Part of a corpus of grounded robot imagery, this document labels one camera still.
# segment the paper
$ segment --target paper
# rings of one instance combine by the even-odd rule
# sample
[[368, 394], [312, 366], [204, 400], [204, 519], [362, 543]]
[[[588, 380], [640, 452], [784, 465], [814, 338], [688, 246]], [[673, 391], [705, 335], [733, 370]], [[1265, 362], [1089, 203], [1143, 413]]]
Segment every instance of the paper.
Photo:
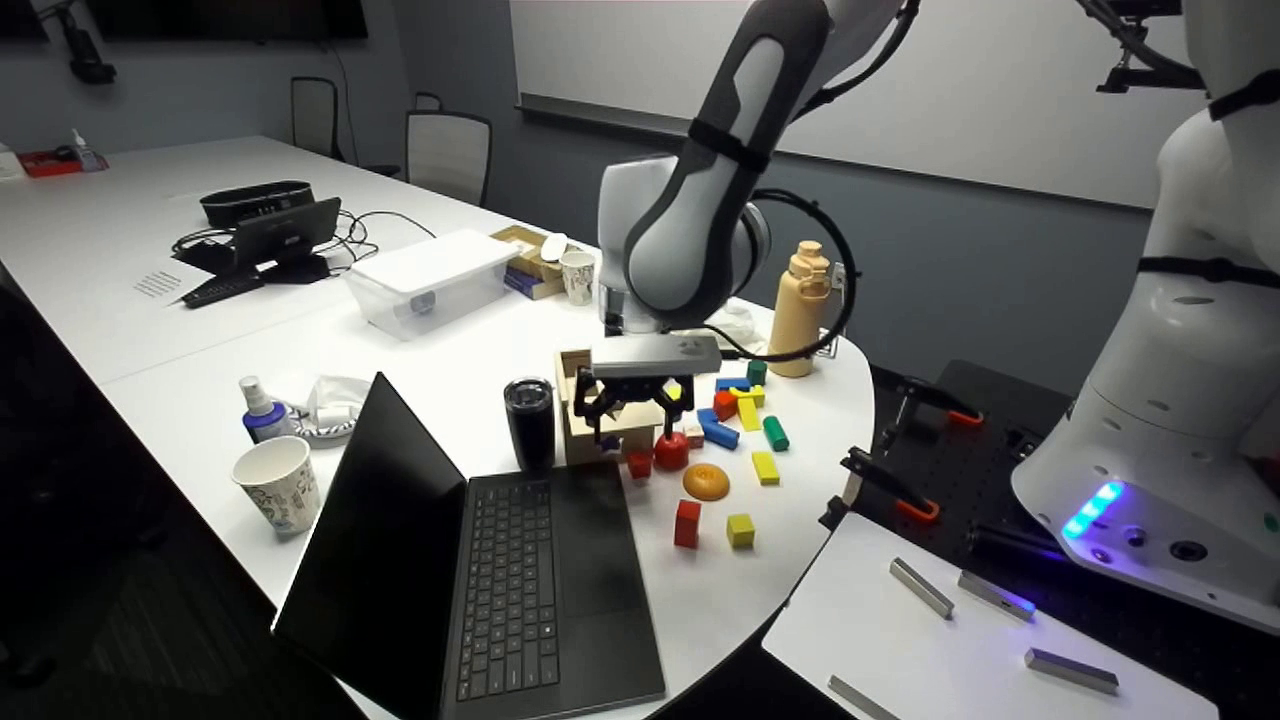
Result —
[[[898, 555], [953, 598], [953, 620], [942, 620], [891, 576]], [[956, 562], [891, 536], [865, 515], [843, 515], [839, 530], [763, 634], [763, 649], [850, 711], [860, 706], [834, 691], [834, 676], [839, 676], [877, 706], [909, 720], [1222, 716], [1205, 695], [1044, 613], [1025, 620], [991, 598], [981, 598], [976, 593], [962, 588]], [[1032, 649], [1117, 673], [1117, 695], [1032, 673]]]

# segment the white table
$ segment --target white table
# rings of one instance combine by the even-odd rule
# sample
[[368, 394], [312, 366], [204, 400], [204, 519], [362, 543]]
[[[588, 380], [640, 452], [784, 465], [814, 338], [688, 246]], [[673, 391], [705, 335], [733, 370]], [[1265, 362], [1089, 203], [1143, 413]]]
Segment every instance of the white table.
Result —
[[[183, 223], [195, 214], [190, 203], [204, 186], [191, 186], [190, 173], [204, 167], [209, 154], [250, 154], [244, 164], [223, 160], [223, 177], [218, 183], [244, 181], [279, 181], [301, 177], [322, 186], [322, 181], [350, 181], [350, 186], [333, 186], [343, 203], [362, 206], [402, 206], [415, 213], [432, 226], [501, 226], [505, 214], [478, 213], [452, 201], [438, 201], [432, 192], [389, 183], [379, 177], [350, 173], [329, 160], [312, 160], [263, 140], [238, 143], [204, 143], [178, 150], [145, 150], [131, 160], [117, 160], [117, 167], [150, 167], [150, 186], [190, 186], [183, 206], [156, 213], [165, 223]], [[63, 194], [63, 213], [80, 214], [93, 206], [93, 194], [117, 194], [113, 203], [131, 203], [142, 226], [150, 219], [150, 192], [113, 186], [113, 177], [93, 177], [89, 186], [48, 186]], [[42, 213], [24, 213], [20, 219], [3, 214], [3, 260], [12, 256], [7, 230], [33, 226], [42, 230]], [[59, 235], [72, 219], [48, 219], [46, 244], [24, 238], [33, 253], [24, 268], [15, 268], [20, 283], [33, 283], [37, 302], [55, 319], [55, 333], [72, 352], [89, 362], [93, 380], [107, 391], [131, 432], [150, 444], [150, 452], [168, 466], [168, 474], [183, 489], [195, 511], [214, 522], [214, 530], [233, 548], [233, 555], [250, 566], [250, 576], [276, 598], [285, 598], [294, 573], [305, 555], [305, 536], [279, 543], [250, 495], [228, 479], [238, 455], [250, 446], [242, 429], [242, 386], [238, 380], [256, 370], [268, 391], [285, 400], [305, 400], [315, 376], [374, 376], [389, 370], [389, 380], [410, 394], [420, 420], [440, 435], [450, 455], [467, 472], [511, 472], [511, 444], [505, 423], [501, 386], [517, 376], [553, 376], [558, 352], [588, 346], [602, 338], [602, 319], [588, 306], [572, 306], [569, 298], [526, 298], [505, 297], [467, 317], [438, 324], [414, 338], [386, 335], [366, 324], [355, 298], [340, 281], [315, 287], [279, 287], [279, 290], [250, 290], [223, 298], [222, 317], [183, 317], [156, 313], [136, 297], [131, 281], [150, 268], [152, 246], [168, 246], [165, 230], [117, 235], [117, 256], [128, 256], [107, 268], [93, 268], [113, 253], [72, 253], [80, 235]], [[59, 283], [48, 277], [51, 264], [68, 264], [63, 270], [83, 283]], [[150, 319], [113, 317], [113, 302], [152, 306]], [[707, 403], [713, 376], [702, 376], [702, 400]], [[686, 691], [713, 664], [719, 664], [747, 633], [763, 623], [767, 613], [782, 608], [802, 566], [824, 539], [818, 515], [824, 499], [843, 479], [839, 455], [872, 440], [872, 370], [870, 359], [839, 338], [837, 359], [822, 359], [822, 370], [808, 380], [771, 380], [767, 413], [776, 413], [791, 435], [791, 452], [782, 459], [782, 489], [760, 489], [747, 465], [747, 446], [767, 446], [760, 432], [744, 432], [739, 452], [705, 446], [697, 459], [718, 459], [733, 472], [733, 495], [705, 508], [702, 548], [673, 548], [673, 515], [686, 495], [677, 474], [654, 474], [649, 484], [627, 484], [634, 530], [645, 562], [645, 588], [661, 634], [661, 661], [668, 676], [668, 695]], [[315, 452], [315, 474], [329, 489], [340, 452]], [[733, 551], [723, 536], [730, 511], [752, 511], [757, 519], [757, 551]]]

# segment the laptop screen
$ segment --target laptop screen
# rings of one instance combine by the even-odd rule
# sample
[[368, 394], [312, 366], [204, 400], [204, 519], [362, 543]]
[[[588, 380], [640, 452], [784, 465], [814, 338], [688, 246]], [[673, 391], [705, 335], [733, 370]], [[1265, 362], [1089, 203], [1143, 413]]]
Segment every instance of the laptop screen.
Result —
[[276, 634], [397, 716], [432, 716], [464, 474], [375, 376]]

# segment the white cup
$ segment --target white cup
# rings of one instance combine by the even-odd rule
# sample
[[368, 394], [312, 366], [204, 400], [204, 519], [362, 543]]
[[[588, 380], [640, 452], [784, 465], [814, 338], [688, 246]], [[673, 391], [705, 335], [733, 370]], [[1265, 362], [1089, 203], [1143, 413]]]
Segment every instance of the white cup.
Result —
[[268, 515], [279, 539], [309, 530], [322, 515], [312, 446], [301, 435], [272, 435], [263, 444], [253, 444], [238, 459], [233, 479]]
[[569, 302], [593, 302], [596, 256], [583, 246], [564, 246], [561, 268]]

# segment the white robot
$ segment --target white robot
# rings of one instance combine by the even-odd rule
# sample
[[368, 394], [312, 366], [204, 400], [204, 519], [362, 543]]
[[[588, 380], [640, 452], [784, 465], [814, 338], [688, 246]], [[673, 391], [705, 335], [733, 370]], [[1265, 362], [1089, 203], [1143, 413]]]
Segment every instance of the white robot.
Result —
[[[909, 10], [757, 0], [681, 160], [608, 167], [606, 283], [658, 328], [705, 324], [784, 125]], [[1167, 137], [1147, 268], [1014, 489], [1074, 560], [1280, 633], [1280, 504], [1241, 455], [1280, 386], [1280, 2], [1186, 0], [1186, 25], [1218, 111]]]

